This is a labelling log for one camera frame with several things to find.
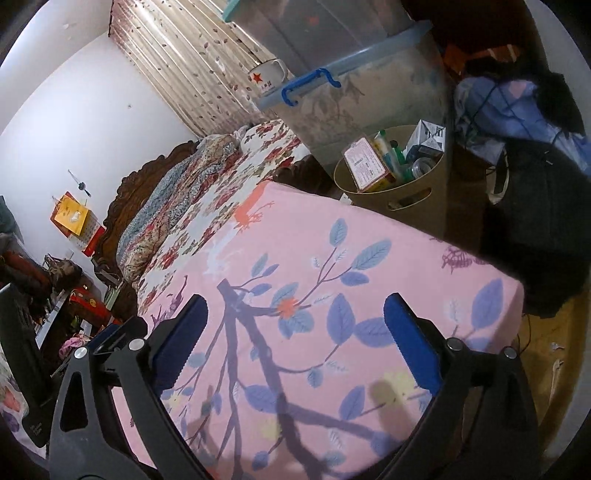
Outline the red yellow wall calendar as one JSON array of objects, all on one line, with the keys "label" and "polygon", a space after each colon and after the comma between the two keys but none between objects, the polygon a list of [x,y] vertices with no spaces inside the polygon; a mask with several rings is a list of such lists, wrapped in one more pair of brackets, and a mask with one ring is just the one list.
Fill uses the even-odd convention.
[{"label": "red yellow wall calendar", "polygon": [[93,256],[99,240],[106,232],[93,211],[78,202],[69,191],[59,199],[54,198],[50,221],[77,250],[88,258]]}]

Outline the lower clear storage bin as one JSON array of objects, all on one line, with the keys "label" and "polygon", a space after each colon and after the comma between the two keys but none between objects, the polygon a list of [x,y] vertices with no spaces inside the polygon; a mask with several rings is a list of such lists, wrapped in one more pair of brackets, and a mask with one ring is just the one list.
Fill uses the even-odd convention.
[{"label": "lower clear storage bin", "polygon": [[280,117],[325,170],[363,134],[448,119],[443,60],[421,21],[380,43],[315,69],[257,100]]}]

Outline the beige floral curtain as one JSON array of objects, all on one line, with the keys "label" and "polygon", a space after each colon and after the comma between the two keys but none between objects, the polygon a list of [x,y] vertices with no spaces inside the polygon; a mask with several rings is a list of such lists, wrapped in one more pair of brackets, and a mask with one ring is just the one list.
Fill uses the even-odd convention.
[{"label": "beige floral curtain", "polygon": [[249,71],[270,51],[225,23],[225,1],[118,0],[108,37],[198,137],[273,119]]}]

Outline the cluttered shelving unit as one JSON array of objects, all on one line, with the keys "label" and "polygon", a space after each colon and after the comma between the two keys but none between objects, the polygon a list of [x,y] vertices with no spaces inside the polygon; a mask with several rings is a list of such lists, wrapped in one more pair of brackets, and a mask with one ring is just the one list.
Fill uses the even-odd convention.
[{"label": "cluttered shelving unit", "polygon": [[1,285],[8,284],[24,300],[25,324],[44,335],[41,355],[53,369],[111,322],[99,290],[77,264],[52,255],[38,264],[26,253],[18,224],[2,203]]}]

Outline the white enamel star mug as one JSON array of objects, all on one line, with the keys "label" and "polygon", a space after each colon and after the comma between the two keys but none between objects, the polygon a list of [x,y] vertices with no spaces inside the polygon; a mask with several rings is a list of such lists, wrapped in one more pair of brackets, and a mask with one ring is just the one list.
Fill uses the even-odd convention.
[{"label": "white enamel star mug", "polygon": [[266,95],[280,88],[290,76],[287,65],[279,58],[267,60],[249,71],[249,81],[256,86],[260,95]]}]

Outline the patterned folded quilt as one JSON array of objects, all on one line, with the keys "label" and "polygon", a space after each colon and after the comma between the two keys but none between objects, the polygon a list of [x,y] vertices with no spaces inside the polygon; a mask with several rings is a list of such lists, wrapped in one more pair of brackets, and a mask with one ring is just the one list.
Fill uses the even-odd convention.
[{"label": "patterned folded quilt", "polygon": [[152,257],[188,208],[239,157],[239,141],[230,134],[205,137],[197,149],[158,182],[123,231],[115,259],[123,279],[139,281]]}]

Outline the carved wooden headboard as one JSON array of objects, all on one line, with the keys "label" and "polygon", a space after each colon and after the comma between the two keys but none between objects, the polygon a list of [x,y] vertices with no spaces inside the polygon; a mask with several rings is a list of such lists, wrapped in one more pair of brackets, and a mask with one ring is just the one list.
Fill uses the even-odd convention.
[{"label": "carved wooden headboard", "polygon": [[164,175],[191,155],[197,145],[198,142],[194,141],[179,144],[167,156],[160,155],[131,172],[122,179],[115,199],[109,205],[103,221],[106,231],[99,239],[91,261],[95,276],[102,283],[109,287],[121,287],[111,309],[111,314],[118,320],[125,321],[137,314],[137,294],[123,280],[115,258],[121,235]]}]

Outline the blue white milk carton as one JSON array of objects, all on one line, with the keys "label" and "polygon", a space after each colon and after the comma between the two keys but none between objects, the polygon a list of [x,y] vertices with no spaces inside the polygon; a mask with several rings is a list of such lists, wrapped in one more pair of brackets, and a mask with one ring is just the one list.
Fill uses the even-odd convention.
[{"label": "blue white milk carton", "polygon": [[447,129],[439,124],[420,120],[404,150],[405,156],[410,154],[413,147],[427,147],[439,153],[446,151]]}]

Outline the upper clear storage bin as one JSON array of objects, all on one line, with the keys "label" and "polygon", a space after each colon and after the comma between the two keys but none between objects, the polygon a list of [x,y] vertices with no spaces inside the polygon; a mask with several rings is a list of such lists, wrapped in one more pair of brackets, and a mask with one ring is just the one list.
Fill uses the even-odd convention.
[{"label": "upper clear storage bin", "polygon": [[401,2],[368,0],[230,1],[222,19],[245,31],[297,76],[414,24]]}]

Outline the pink tree-print blanket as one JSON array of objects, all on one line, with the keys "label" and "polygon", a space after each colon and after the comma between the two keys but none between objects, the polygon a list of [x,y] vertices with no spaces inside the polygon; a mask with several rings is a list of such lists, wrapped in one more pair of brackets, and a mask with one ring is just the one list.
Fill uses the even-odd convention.
[{"label": "pink tree-print blanket", "polygon": [[400,222],[270,181],[224,212],[187,216],[136,285],[149,327],[207,302],[161,401],[215,479],[347,479],[410,435],[431,396],[385,324],[393,293],[479,351],[519,330],[517,280]]}]

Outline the keys on wall hook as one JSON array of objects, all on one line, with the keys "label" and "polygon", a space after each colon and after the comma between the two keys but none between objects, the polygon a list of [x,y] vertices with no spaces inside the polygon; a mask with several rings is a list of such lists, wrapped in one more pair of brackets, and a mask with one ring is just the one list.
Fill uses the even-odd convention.
[{"label": "keys on wall hook", "polygon": [[67,172],[70,175],[70,177],[73,179],[73,181],[76,183],[78,190],[83,192],[88,198],[91,198],[92,195],[88,191],[85,182],[80,180],[71,170],[67,170]]}]

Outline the floral red white bedsheet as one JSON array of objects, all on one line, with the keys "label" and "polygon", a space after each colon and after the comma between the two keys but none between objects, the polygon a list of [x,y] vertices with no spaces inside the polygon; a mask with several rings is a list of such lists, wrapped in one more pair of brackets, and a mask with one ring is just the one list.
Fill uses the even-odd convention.
[{"label": "floral red white bedsheet", "polygon": [[238,159],[188,208],[139,281],[131,284],[137,294],[139,313],[149,310],[158,297],[171,295],[168,287],[174,275],[233,217],[235,209],[257,184],[273,176],[276,169],[289,167],[310,154],[300,138],[280,120],[243,126],[231,135],[239,141]]}]

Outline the brown yellow cardboard box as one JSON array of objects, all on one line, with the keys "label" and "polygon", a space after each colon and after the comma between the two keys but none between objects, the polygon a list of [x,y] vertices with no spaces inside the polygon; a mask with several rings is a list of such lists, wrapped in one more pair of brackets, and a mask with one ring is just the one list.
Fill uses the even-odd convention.
[{"label": "brown yellow cardboard box", "polygon": [[366,136],[346,147],[344,160],[359,192],[378,192],[396,186],[396,178]]}]

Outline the pile of dark clothes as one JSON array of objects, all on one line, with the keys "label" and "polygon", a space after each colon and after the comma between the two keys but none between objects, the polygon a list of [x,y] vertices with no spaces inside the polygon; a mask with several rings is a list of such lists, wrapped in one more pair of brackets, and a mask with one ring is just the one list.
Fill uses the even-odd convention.
[{"label": "pile of dark clothes", "polygon": [[555,316],[590,274],[590,139],[563,75],[506,44],[450,44],[454,139],[484,168],[481,255],[518,279],[524,309]]}]

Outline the white printed tote bag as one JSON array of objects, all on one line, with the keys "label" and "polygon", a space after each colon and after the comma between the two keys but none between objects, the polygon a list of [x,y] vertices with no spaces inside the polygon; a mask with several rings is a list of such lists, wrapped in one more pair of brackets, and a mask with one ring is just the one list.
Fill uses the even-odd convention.
[{"label": "white printed tote bag", "polygon": [[29,438],[22,425],[26,413],[26,402],[10,370],[8,361],[1,352],[1,416],[15,439],[25,448],[29,448]]}]

